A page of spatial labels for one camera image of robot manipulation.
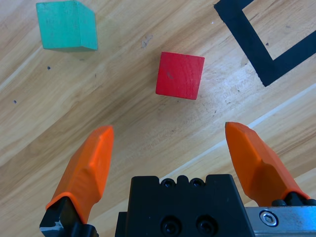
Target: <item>green wooden block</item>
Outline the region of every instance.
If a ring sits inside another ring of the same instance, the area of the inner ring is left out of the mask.
[[[43,48],[65,51],[97,50],[94,12],[78,1],[36,4]]]

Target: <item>black tape line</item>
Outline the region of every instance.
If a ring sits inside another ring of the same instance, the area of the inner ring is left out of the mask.
[[[272,60],[242,9],[254,0],[220,0],[215,10],[256,70],[262,84],[270,85],[316,53],[316,31]]]

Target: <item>wooden block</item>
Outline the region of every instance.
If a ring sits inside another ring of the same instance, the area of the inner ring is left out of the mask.
[[[94,12],[78,1],[36,4],[43,48],[97,50]]]
[[[162,52],[156,94],[196,100],[205,58]]]

